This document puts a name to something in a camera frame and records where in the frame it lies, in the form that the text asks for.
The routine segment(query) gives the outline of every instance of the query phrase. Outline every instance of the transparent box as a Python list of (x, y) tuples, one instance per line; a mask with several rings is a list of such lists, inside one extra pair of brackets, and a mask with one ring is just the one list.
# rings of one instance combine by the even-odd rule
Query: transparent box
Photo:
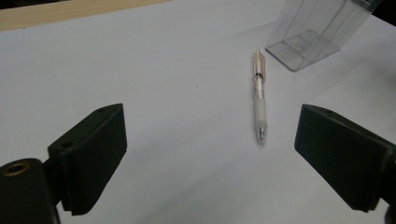
[(337, 52), (382, 0), (288, 0), (265, 49), (298, 71)]

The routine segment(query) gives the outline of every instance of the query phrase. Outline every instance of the table surface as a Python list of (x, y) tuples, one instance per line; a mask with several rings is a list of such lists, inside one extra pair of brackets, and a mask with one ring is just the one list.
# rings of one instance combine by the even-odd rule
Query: table surface
[(0, 164), (124, 104), (128, 151), (91, 212), (62, 223), (383, 223), (351, 210), (294, 150), (302, 104), (396, 143), (396, 29), (370, 17), (340, 52), (292, 73), (267, 59), (257, 143), (252, 57), (285, 1), (175, 0), (0, 33)]

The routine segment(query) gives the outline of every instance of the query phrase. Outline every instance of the pen grip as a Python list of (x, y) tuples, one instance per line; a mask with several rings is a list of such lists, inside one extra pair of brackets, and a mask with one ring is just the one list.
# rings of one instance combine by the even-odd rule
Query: pen grip
[(267, 117), (266, 117), (266, 108), (265, 108), (265, 99), (264, 98), (256, 98), (254, 99), (254, 110), (256, 116), (256, 127), (257, 128), (266, 128), (267, 127)]

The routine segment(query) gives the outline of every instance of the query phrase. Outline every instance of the pen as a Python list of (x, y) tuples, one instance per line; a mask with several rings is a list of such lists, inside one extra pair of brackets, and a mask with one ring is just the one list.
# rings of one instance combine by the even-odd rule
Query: pen
[(265, 81), (265, 58), (256, 50), (254, 56), (254, 110), (256, 133), (260, 145), (264, 145), (267, 131), (267, 118), (265, 112), (264, 81)]

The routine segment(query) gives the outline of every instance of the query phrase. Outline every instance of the wooden edge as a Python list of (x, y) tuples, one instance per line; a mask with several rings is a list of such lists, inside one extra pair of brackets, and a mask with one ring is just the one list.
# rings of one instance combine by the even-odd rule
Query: wooden edge
[(70, 0), (0, 10), (0, 31), (67, 21), (172, 0)]

